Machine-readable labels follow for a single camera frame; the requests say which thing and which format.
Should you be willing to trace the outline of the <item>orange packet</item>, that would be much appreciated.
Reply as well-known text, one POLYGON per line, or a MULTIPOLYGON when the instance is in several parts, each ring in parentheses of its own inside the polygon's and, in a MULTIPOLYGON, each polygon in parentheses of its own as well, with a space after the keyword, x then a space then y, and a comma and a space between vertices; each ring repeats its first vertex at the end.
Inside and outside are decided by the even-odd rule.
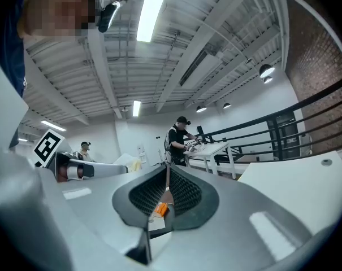
POLYGON ((167 213, 168 211, 168 205, 167 203, 158 203, 155 210, 154 210, 154 215, 155 217, 159 217, 159 218, 162 218, 165 216, 165 214, 167 213))

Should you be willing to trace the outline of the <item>small white table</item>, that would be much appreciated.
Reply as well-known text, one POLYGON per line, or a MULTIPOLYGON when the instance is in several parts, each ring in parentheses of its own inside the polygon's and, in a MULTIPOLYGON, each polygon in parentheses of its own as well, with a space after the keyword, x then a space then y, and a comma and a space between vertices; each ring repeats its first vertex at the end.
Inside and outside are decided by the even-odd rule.
POLYGON ((236 179, 236 170, 235 164, 232 156, 231 147, 229 146, 228 142, 218 142, 218 143, 208 143, 203 144, 203 147, 199 147, 193 151, 186 151, 185 152, 185 161, 188 167, 191 166, 189 159, 191 157, 202 158, 204 161, 204 166, 206 171, 212 170, 214 175, 218 175, 217 163, 215 156, 217 152, 225 151, 227 153, 229 163, 228 163, 228 170, 232 176, 232 178, 236 179))

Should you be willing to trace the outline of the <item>ceiling air conditioner unit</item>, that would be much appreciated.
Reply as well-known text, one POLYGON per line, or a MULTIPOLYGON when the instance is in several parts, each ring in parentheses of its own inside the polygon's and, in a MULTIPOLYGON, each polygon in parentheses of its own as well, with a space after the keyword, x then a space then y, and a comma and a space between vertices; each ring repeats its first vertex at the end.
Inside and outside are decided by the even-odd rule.
POLYGON ((208 50, 202 50, 182 76, 180 80, 181 88, 186 90, 194 89, 221 65, 222 58, 223 53, 220 51, 213 55, 208 50))

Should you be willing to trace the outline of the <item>long ceiling light strip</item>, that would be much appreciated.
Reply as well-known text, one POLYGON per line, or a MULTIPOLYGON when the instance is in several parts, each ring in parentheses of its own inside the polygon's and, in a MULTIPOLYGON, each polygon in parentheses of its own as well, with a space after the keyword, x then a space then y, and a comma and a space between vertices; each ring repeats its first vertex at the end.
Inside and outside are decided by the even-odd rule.
POLYGON ((137 28, 137 41, 150 42, 164 0, 144 0, 137 28))

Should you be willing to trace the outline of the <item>black metal railing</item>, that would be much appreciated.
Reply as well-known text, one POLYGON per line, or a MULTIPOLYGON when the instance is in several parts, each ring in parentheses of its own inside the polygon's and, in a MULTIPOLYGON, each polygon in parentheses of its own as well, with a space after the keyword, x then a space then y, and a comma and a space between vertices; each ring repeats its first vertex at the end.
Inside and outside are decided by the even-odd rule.
MULTIPOLYGON (((327 87, 326 89, 324 89, 324 90, 322 90, 322 91, 312 95, 311 97, 306 98, 306 99, 302 100, 301 102, 298 102, 298 103, 296 103, 296 104, 294 104, 294 105, 292 105, 290 107, 287 107, 287 108, 285 108, 283 110, 280 110, 278 112, 274 112, 272 114, 269 114, 269 115, 266 115, 266 116, 254 119, 252 121, 248 121, 246 123, 239 124, 237 126, 232 126, 232 127, 229 127, 229 128, 225 128, 225 129, 222 129, 222 130, 218 130, 216 132, 202 134, 201 137, 203 139, 203 142, 205 144, 208 144, 208 143, 218 143, 218 142, 228 142, 228 143, 231 143, 232 141, 237 140, 237 139, 249 138, 249 137, 253 138, 255 136, 258 136, 258 135, 261 135, 261 134, 266 134, 266 133, 268 133, 270 135, 270 130, 268 128, 268 129, 263 130, 263 131, 259 131, 259 132, 255 132, 255 133, 249 133, 249 134, 241 135, 241 136, 238 136, 238 137, 222 138, 220 140, 214 140, 213 139, 213 136, 218 135, 218 134, 224 134, 224 133, 229 133, 229 132, 233 132, 233 131, 240 130, 240 129, 245 129, 245 128, 248 128, 248 127, 260 124, 260 123, 267 123, 268 120, 272 120, 272 119, 276 118, 277 116, 280 116, 280 115, 283 115, 283 114, 286 114, 286 113, 289 113, 289 112, 295 112, 295 111, 301 110, 301 109, 303 109, 305 107, 308 107, 308 106, 316 103, 319 100, 324 99, 325 97, 330 96, 332 93, 336 92, 337 90, 339 90, 341 88, 342 88, 342 79, 339 80, 338 82, 336 82, 335 84, 327 87)), ((331 110, 333 110, 333 109, 335 109, 335 108, 337 108, 337 107, 339 107, 341 105, 342 105, 342 100, 340 100, 340 101, 330 105, 329 107, 327 107, 325 109, 322 109, 322 110, 320 110, 320 111, 318 111, 318 112, 316 112, 316 113, 314 113, 312 115, 306 116, 306 117, 304 117, 302 119, 298 119, 298 120, 296 119, 295 123, 297 125, 300 124, 300 123, 304 123, 304 122, 309 121, 309 120, 311 120, 313 118, 316 118, 316 117, 318 117, 320 115, 326 114, 326 113, 330 112, 331 110)), ((296 134, 296 136, 300 139, 300 137, 302 137, 304 135, 307 135, 307 134, 310 134, 310 133, 314 133, 314 132, 316 132, 318 130, 325 129, 328 126, 335 125, 339 121, 342 121, 342 116, 337 117, 335 119, 332 119, 331 121, 329 121, 327 123, 318 125, 318 126, 316 126, 314 128, 311 128, 309 130, 304 130, 302 132, 298 132, 296 134)), ((302 149, 303 147, 309 147, 309 146, 317 145, 317 144, 320 144, 320 143, 332 140, 334 138, 337 138, 339 136, 342 136, 342 130, 337 132, 337 133, 330 134, 330 135, 327 135, 327 136, 325 136, 323 138, 317 139, 315 141, 310 141, 308 143, 300 143, 297 146, 297 148, 302 149)), ((243 158, 245 156, 255 155, 256 158, 254 159, 254 161, 256 163, 260 162, 261 161, 260 157, 259 157, 260 155, 266 155, 266 154, 273 155, 274 151, 272 149, 271 142, 272 142, 272 140, 269 139, 268 141, 253 142, 253 143, 248 143, 248 144, 245 144, 245 145, 237 145, 237 146, 230 145, 231 151, 232 151, 232 156, 233 157, 237 156, 239 158, 243 158)), ((300 157, 294 158, 294 159, 274 160, 274 158, 273 158, 270 161, 296 160, 296 159, 306 158, 306 157, 310 157, 310 156, 314 156, 314 155, 315 155, 314 153, 308 154, 308 155, 300 154, 300 157)))

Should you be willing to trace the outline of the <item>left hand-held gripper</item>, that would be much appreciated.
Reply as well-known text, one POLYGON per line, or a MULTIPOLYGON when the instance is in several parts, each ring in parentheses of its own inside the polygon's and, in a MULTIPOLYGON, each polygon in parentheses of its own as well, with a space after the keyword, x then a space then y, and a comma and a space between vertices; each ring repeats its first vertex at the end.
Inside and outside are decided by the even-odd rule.
MULTIPOLYGON (((33 149, 36 167, 52 172, 57 182, 83 179, 83 164, 72 152, 64 136, 49 129, 33 149)), ((128 173, 125 165, 107 163, 85 163, 85 177, 112 177, 128 173)))

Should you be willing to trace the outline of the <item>white paper sheet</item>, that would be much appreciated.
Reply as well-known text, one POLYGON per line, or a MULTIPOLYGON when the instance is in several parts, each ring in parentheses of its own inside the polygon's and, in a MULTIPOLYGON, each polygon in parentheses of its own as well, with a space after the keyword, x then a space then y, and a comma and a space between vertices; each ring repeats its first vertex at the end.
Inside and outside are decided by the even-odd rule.
POLYGON ((154 231, 163 229, 165 227, 164 218, 163 217, 152 217, 148 222, 148 230, 154 231))

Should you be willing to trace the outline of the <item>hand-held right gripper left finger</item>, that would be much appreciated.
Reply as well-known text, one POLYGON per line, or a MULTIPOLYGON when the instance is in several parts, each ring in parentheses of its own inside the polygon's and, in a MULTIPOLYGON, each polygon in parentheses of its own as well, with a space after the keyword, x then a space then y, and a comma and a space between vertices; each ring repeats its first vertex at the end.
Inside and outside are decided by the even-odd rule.
POLYGON ((163 168, 58 183, 52 172, 0 150, 0 230, 25 260, 20 271, 166 271, 167 238, 129 199, 145 183, 165 190, 163 168))

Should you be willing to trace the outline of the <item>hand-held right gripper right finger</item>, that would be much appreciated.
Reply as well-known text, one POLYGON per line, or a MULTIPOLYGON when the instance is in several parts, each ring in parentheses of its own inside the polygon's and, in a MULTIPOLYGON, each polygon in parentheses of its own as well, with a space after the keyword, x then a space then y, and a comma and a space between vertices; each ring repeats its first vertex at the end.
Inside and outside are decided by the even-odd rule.
POLYGON ((175 219, 156 271, 287 271, 311 232, 244 183, 173 166, 175 219))

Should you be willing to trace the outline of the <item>person's navy shirt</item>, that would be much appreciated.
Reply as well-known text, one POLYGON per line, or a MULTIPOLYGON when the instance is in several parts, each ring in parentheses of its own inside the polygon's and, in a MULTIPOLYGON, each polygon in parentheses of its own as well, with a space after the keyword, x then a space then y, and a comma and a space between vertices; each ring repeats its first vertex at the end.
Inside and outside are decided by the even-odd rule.
POLYGON ((19 37, 17 24, 24 0, 10 0, 0 11, 0 66, 16 92, 24 93, 24 43, 19 37))

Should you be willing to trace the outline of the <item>black door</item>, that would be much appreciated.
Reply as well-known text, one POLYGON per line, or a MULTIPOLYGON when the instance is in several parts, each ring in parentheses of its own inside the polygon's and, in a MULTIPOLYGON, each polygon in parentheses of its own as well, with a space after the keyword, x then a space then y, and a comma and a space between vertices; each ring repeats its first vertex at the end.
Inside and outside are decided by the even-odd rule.
POLYGON ((271 145, 274 160, 286 160, 300 157, 300 144, 296 118, 289 112, 267 121, 270 130, 271 145))

